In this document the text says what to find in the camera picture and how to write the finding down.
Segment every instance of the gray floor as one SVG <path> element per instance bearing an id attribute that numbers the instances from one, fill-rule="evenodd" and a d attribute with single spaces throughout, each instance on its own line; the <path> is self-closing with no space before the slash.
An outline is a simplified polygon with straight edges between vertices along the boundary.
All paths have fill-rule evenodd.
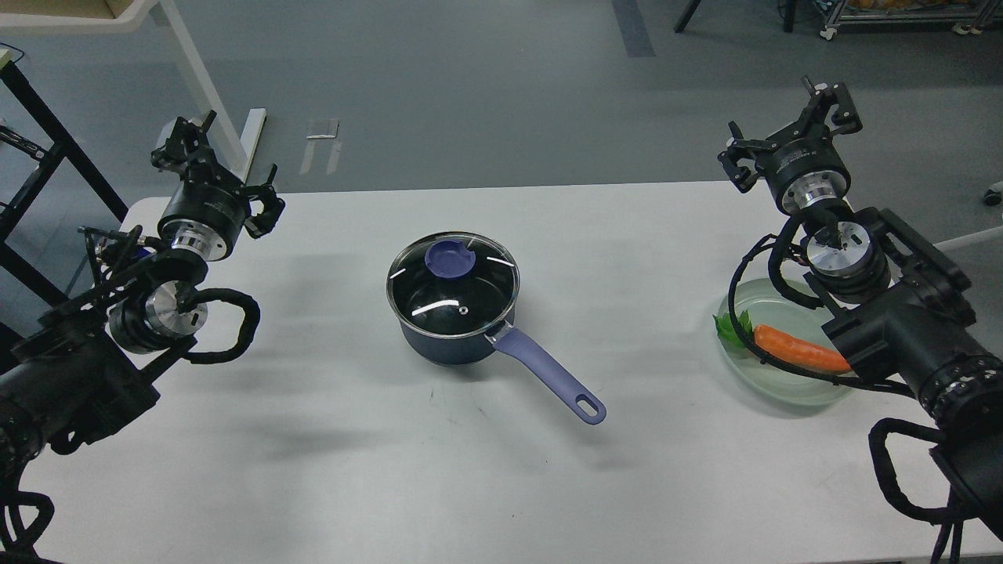
<path id="1" fill-rule="evenodd" d="M 678 35 L 683 0 L 639 0 L 656 56 L 631 58 L 610 0 L 177 2 L 235 119 L 268 108 L 252 180 L 277 163 L 284 192 L 719 180 L 727 122 L 760 136 L 791 121 L 806 73 L 846 81 L 865 121 L 838 143 L 856 206 L 894 208 L 933 241 L 1001 224 L 980 201 L 1003 180 L 1000 31 L 826 43 L 816 21 L 781 33 L 772 0 L 707 0 Z M 148 152 L 165 122 L 194 114 L 159 34 L 147 21 L 126 35 L 0 37 L 28 51 L 19 67 L 127 204 L 173 193 Z M 6 90 L 0 117 L 36 133 Z M 320 118 L 341 123 L 337 170 L 318 153 L 300 174 Z M 0 147 L 0 170 L 5 200 L 30 166 Z M 81 224 L 114 222 L 63 171 L 11 242 L 65 285 Z M 975 284 L 972 332 L 996 353 L 1001 245 L 952 254 Z M 0 291 L 4 321 L 33 330 L 41 302 L 6 274 Z"/>

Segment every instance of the green leaf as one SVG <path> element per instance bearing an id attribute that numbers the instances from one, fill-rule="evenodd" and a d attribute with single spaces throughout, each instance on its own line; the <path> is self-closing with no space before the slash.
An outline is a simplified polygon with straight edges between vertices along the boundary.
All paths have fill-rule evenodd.
<path id="1" fill-rule="evenodd" d="M 714 318 L 714 327 L 717 328 L 717 336 L 721 340 L 739 348 L 745 348 L 745 344 L 742 343 L 741 339 L 738 338 L 738 335 L 735 334 L 735 328 L 731 325 L 730 315 L 725 314 L 720 317 L 712 315 L 712 317 Z M 752 322 L 749 320 L 748 310 L 745 310 L 738 315 L 738 323 L 747 333 L 752 333 Z"/>

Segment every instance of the pot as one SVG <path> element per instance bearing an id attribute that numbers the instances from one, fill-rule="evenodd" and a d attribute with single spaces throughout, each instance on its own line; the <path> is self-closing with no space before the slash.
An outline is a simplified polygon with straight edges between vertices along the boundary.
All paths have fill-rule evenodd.
<path id="1" fill-rule="evenodd" d="M 404 338 L 432 362 L 476 362 L 495 350 L 525 364 L 587 424 L 606 406 L 529 335 L 514 326 L 519 267 L 509 251 L 463 231 L 423 237 L 390 265 L 386 296 Z"/>

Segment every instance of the glass lid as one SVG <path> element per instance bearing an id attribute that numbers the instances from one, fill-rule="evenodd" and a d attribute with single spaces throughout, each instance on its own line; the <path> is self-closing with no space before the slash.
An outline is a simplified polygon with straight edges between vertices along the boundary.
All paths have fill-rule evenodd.
<path id="1" fill-rule="evenodd" d="M 460 337 L 508 315 L 519 293 L 509 251 L 474 233 L 436 233 L 415 241 L 390 266 L 386 294 L 394 313 L 418 332 Z"/>

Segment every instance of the lid knob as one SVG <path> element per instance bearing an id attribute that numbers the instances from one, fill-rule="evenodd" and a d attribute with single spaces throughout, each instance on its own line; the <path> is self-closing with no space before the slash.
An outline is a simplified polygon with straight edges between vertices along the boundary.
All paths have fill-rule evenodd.
<path id="1" fill-rule="evenodd" d="M 443 239 L 425 251 L 425 266 L 438 278 L 453 280 L 470 272 L 477 257 L 455 239 Z"/>

